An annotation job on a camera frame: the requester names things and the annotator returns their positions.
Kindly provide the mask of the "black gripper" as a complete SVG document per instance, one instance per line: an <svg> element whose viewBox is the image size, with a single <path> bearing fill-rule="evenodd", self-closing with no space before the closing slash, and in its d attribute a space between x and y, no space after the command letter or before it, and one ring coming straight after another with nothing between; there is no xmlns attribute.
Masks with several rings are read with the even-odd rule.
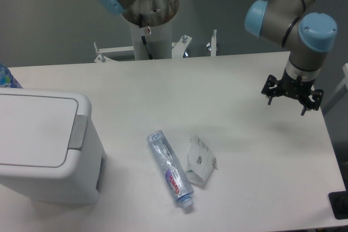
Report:
<svg viewBox="0 0 348 232"><path fill-rule="evenodd" d="M318 111L324 95L322 89L313 90L315 80L305 80L301 75L290 76L284 71L282 78L278 81L273 75L268 75L265 85L261 93L268 99L268 105L271 105L274 97L286 96L288 98L297 99L302 105L301 116L306 111Z"/></svg>

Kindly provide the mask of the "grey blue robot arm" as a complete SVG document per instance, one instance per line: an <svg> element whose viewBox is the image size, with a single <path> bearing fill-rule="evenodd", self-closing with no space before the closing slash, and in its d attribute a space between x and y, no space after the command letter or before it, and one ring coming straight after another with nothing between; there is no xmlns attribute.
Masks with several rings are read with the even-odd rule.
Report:
<svg viewBox="0 0 348 232"><path fill-rule="evenodd" d="M324 92L313 85L338 32L336 21L329 15L306 13L315 1L257 0L244 22L249 33L290 52L281 79L269 75L262 94L270 101L281 96L295 99L303 106L302 114L320 108Z"/></svg>

